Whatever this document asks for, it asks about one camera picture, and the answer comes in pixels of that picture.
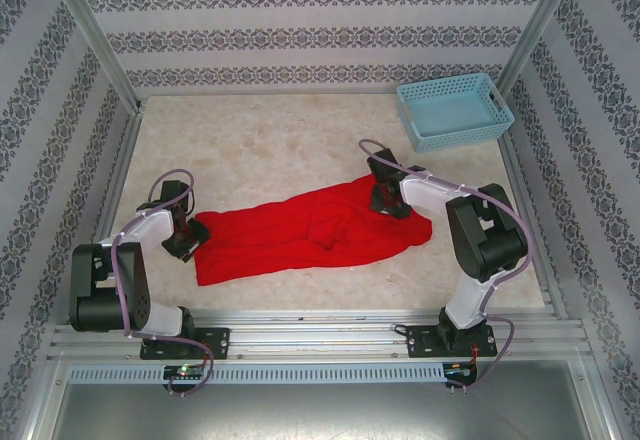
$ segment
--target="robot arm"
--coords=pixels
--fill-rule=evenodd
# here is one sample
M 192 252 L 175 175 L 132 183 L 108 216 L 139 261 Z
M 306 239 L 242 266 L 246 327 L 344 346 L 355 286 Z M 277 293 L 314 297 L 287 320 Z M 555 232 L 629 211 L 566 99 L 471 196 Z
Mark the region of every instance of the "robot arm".
M 186 188 L 183 182 L 165 181 L 160 199 L 138 208 L 136 216 L 144 218 L 120 240 L 118 265 L 132 331 L 169 337 L 193 335 L 193 321 L 187 309 L 151 299 L 144 265 L 144 258 L 160 245 L 186 262 L 209 239 L 204 225 L 195 219 L 186 220 L 187 198 L 166 209 L 151 210 L 176 198 Z M 69 316 L 77 331 L 123 329 L 116 288 L 102 286 L 113 277 L 110 251 L 114 239 L 115 235 L 97 244 L 80 245 L 73 252 Z
M 391 150 L 376 156 L 397 164 Z M 371 207 L 397 218 L 409 215 L 411 207 L 447 217 L 451 239 L 462 274 L 452 299 L 442 309 L 438 333 L 449 350 L 473 337 L 486 323 L 485 306 L 489 290 L 527 254 L 527 241 L 514 219 L 477 196 L 448 188 L 429 175 L 410 175 L 375 158 L 367 160 L 376 178 Z M 414 172 L 424 171 L 411 167 Z M 504 189 L 496 184 L 479 188 L 511 208 Z

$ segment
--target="wall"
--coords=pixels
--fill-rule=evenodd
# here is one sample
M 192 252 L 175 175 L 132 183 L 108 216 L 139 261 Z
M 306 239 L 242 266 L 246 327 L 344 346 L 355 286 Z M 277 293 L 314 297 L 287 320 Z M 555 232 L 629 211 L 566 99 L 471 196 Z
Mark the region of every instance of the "wall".
M 141 97 L 497 77 L 538 0 L 88 0 Z
M 95 231 L 129 114 L 61 0 L 0 0 L 0 71 L 5 439 L 68 317 L 69 254 Z
M 638 0 L 562 0 L 512 91 L 510 131 L 624 438 L 640 437 L 638 71 Z

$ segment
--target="floor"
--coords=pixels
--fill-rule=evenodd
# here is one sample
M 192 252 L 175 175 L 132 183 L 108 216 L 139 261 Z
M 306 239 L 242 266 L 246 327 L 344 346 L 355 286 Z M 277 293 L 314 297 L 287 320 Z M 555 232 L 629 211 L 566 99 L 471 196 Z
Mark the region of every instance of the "floor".
M 228 211 L 354 180 L 369 173 L 360 138 L 391 147 L 404 164 L 510 192 L 496 142 L 416 154 L 396 113 L 395 95 L 152 97 L 118 207 L 114 233 L 146 201 L 162 173 L 182 167 L 196 178 L 196 211 Z M 375 264 L 311 268 L 198 287 L 193 263 L 163 249 L 145 258 L 154 299 L 190 308 L 439 308 L 460 275 L 448 222 L 431 217 L 433 237 Z M 495 294 L 494 308 L 542 308 L 533 268 Z

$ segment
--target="red cloth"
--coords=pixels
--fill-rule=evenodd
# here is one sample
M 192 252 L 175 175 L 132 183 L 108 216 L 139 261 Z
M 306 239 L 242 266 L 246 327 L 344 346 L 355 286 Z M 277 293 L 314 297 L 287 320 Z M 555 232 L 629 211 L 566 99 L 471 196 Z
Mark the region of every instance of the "red cloth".
M 347 267 L 431 238 L 431 221 L 369 209 L 372 175 L 245 210 L 196 215 L 211 239 L 195 252 L 198 285 L 289 268 Z

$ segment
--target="light blue plastic basket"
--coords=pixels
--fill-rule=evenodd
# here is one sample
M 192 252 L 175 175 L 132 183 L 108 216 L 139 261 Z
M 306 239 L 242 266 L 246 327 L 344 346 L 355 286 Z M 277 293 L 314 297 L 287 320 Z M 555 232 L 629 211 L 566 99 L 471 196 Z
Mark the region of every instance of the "light blue plastic basket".
M 513 113 L 486 73 L 398 87 L 398 113 L 416 152 L 497 140 Z

